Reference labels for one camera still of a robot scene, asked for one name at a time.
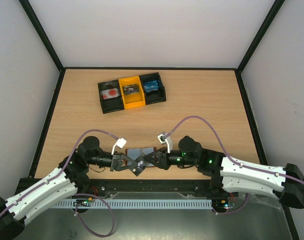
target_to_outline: wooden tabletop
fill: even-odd
[[[166,89],[166,102],[102,113],[98,82],[159,72]],[[198,115],[210,122],[227,151],[234,157],[259,163],[234,71],[229,70],[110,70],[67,69],[48,129],[36,178],[43,178],[69,155],[79,136],[89,129],[101,129],[127,139],[125,149],[164,147],[157,139],[181,119]],[[115,140],[94,132],[100,147],[111,152]],[[202,121],[189,119],[171,135],[174,149],[189,135],[202,147],[222,152],[214,134]],[[195,167],[169,170],[147,168],[139,177],[131,171],[102,173],[89,171],[92,179],[208,179]]]

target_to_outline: purple cable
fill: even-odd
[[[76,141],[76,143],[75,143],[75,145],[74,145],[74,147],[73,147],[73,149],[72,149],[70,155],[68,156],[68,158],[67,158],[67,160],[66,160],[64,166],[62,167],[61,171],[60,171],[57,175],[55,175],[55,176],[49,178],[49,179],[47,180],[48,182],[53,181],[54,179],[58,178],[58,176],[61,175],[61,173],[66,169],[68,163],[70,162],[71,157],[72,157],[72,155],[73,155],[75,149],[77,148],[79,142],[82,140],[82,138],[83,138],[86,134],[88,134],[88,133],[90,133],[90,132],[100,132],[100,133],[104,133],[104,134],[107,134],[107,135],[111,136],[112,138],[118,140],[118,137],[117,137],[117,136],[115,136],[115,135],[113,135],[113,134],[111,134],[111,133],[109,133],[109,132],[107,132],[107,131],[103,131],[103,130],[99,130],[99,129],[91,129],[91,130],[86,131],[86,132],[83,133],[83,134],[79,137],[79,139]],[[35,187],[32,188],[30,191],[26,192],[26,193],[23,194],[20,198],[18,198],[18,199],[16,200],[16,202],[18,203],[18,202],[22,201],[22,200],[23,200],[26,196],[28,196],[31,192],[34,192],[35,190],[37,190],[38,188],[40,188],[41,186],[43,186],[43,185],[45,185],[45,184],[46,184],[45,182],[42,182],[41,184],[35,186]],[[6,209],[4,209],[4,210],[0,213],[0,218],[1,218],[1,216],[2,216],[6,211],[8,211],[8,210],[9,210],[11,207],[13,207],[13,206],[14,206],[14,204],[11,204],[11,205],[9,205]]]
[[[239,212],[240,210],[242,210],[245,205],[248,203],[248,200],[250,199],[250,195],[246,194],[246,198],[245,198],[245,202],[243,203],[243,205],[241,205],[238,209],[236,209],[235,211],[230,211],[230,212],[216,212],[215,209],[212,209],[214,213],[218,214],[218,215],[227,215],[227,214],[234,214]]]
[[[183,120],[181,120],[174,128],[173,130],[171,130],[168,134],[165,134],[164,138],[168,138],[170,135],[172,135],[172,133],[184,122],[186,121],[187,119],[200,119],[202,120],[204,123],[207,124],[207,126],[210,127],[210,129],[212,130],[212,132],[214,133],[215,137],[217,138],[217,141],[218,143],[220,144],[224,154],[226,155],[226,157],[234,164],[236,164],[237,166],[240,166],[241,164],[237,161],[235,161],[234,159],[232,159],[232,157],[229,155],[229,153],[227,152],[227,150],[225,149],[221,139],[219,138],[217,132],[214,130],[214,128],[212,127],[212,125],[210,125],[210,123],[208,121],[206,121],[204,118],[200,117],[200,116],[195,116],[195,115],[192,115],[192,116],[187,116],[186,118],[184,118]],[[262,172],[262,173],[266,173],[266,174],[272,174],[272,175],[275,175],[276,173],[273,172],[273,171],[268,171],[268,170],[265,170],[265,169],[259,169],[259,168],[256,168],[256,167],[253,167],[253,166],[247,166],[247,165],[243,165],[244,168],[246,169],[250,169],[250,170],[254,170],[254,171],[259,171],[259,172]],[[299,182],[300,184],[303,184],[304,185],[304,181],[298,179],[298,178],[295,178],[293,176],[289,176],[289,175],[286,175],[286,174],[283,174],[283,173],[280,173],[279,174],[280,176],[282,177],[286,177],[288,179],[291,179],[291,180],[294,180],[294,181],[297,181]]]
[[[91,234],[93,234],[94,236],[96,237],[99,237],[99,238],[106,238],[106,237],[109,237],[113,234],[113,230],[114,230],[114,226],[115,226],[115,217],[114,217],[114,214],[113,214],[113,211],[110,207],[110,205],[105,201],[103,200],[102,198],[100,198],[99,196],[95,196],[95,195],[92,195],[92,194],[86,194],[86,193],[77,193],[75,194],[74,196],[88,196],[88,197],[92,197],[92,198],[95,198],[95,199],[99,199],[101,202],[103,202],[107,208],[109,209],[110,213],[111,213],[111,216],[112,216],[112,221],[113,221],[113,224],[112,224],[112,228],[111,228],[111,231],[106,234],[106,235],[101,235],[101,234],[98,234],[96,232],[93,232],[86,224],[85,222],[83,221],[83,219],[80,217],[80,215],[78,214],[77,212],[77,208],[79,207],[79,204],[76,206],[75,208],[75,213],[77,214],[77,217],[78,219],[81,221],[82,225],[85,227],[86,230],[88,230]]]

